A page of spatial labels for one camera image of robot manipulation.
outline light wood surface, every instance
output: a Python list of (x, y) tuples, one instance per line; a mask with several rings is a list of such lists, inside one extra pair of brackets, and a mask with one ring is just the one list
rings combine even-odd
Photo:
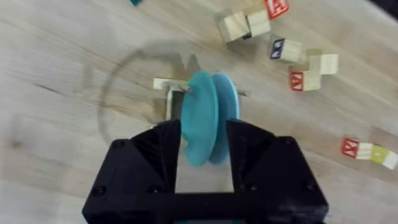
[[(296, 138), (330, 203), (327, 223), (396, 223), (398, 171), (343, 156), (340, 144), (348, 134), (398, 152), (397, 22), (363, 0), (290, 1), (272, 31), (340, 55), (321, 90), (296, 93), (266, 35), (223, 43), (216, 14), (251, 4), (0, 1), (0, 223), (85, 223), (110, 142), (164, 117), (153, 78), (199, 69), (251, 91), (243, 120)], [(181, 188), (230, 189), (226, 166), (180, 161)]]

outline wooden block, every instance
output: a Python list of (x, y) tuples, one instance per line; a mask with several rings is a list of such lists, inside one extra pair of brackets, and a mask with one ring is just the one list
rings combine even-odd
[(311, 71), (292, 72), (290, 87), (293, 91), (310, 91), (321, 88), (321, 76)]
[(344, 138), (341, 145), (341, 153), (352, 158), (356, 158), (359, 149), (359, 139)]
[(245, 11), (245, 13), (251, 32), (251, 37), (271, 31), (271, 23), (269, 22), (268, 11), (266, 9), (254, 12)]
[(372, 155), (372, 148), (373, 148), (372, 143), (365, 143), (365, 142), (360, 143), (356, 159), (370, 159)]
[(287, 39), (273, 41), (271, 59), (286, 62), (298, 62), (302, 54), (303, 44)]
[(310, 64), (308, 62), (298, 65), (291, 65), (289, 66), (289, 72), (303, 72), (310, 70)]
[(289, 10), (287, 0), (265, 0), (270, 19), (282, 15)]
[(220, 19), (218, 21), (218, 28), (226, 43), (250, 33), (249, 25), (243, 11)]
[(389, 169), (395, 169), (398, 163), (398, 155), (385, 147), (373, 146), (371, 160)]
[(308, 57), (310, 70), (320, 75), (334, 75), (338, 72), (338, 54), (313, 55)]
[(308, 49), (305, 54), (309, 57), (309, 56), (314, 56), (314, 55), (321, 55), (322, 50), (321, 49)]

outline wood grain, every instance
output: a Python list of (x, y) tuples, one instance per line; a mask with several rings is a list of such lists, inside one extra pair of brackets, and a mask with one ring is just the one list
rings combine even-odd
[[(109, 143), (165, 115), (155, 77), (228, 73), (242, 119), (297, 139), (329, 203), (327, 223), (396, 223), (398, 173), (340, 152), (348, 134), (398, 152), (398, 23), (363, 0), (291, 1), (274, 34), (340, 55), (322, 89), (289, 90), (269, 37), (224, 44), (215, 18), (252, 0), (0, 1), (0, 222), (85, 223)], [(178, 190), (229, 191), (229, 167), (179, 158)]]

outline red block face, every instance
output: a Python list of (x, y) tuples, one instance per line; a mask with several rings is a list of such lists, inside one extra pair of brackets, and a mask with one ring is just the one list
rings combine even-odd
[(290, 74), (290, 87), (293, 91), (303, 91), (303, 78), (302, 72), (292, 72)]
[(287, 0), (265, 0), (269, 19), (275, 19), (289, 10), (289, 3)]
[(344, 138), (343, 145), (341, 146), (341, 152), (352, 158), (356, 158), (359, 148), (359, 141), (350, 138)]

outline blue plastic plate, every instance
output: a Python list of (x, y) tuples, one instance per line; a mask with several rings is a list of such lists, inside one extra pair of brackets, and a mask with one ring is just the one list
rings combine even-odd
[(209, 158), (212, 164), (222, 164), (229, 156), (226, 120), (239, 119), (239, 97), (232, 80), (224, 73), (213, 75), (218, 97), (218, 132), (213, 152)]
[(212, 77), (196, 72), (189, 81), (192, 93), (182, 102), (181, 129), (188, 146), (184, 149), (189, 163), (203, 165), (210, 157), (218, 128), (218, 99)]

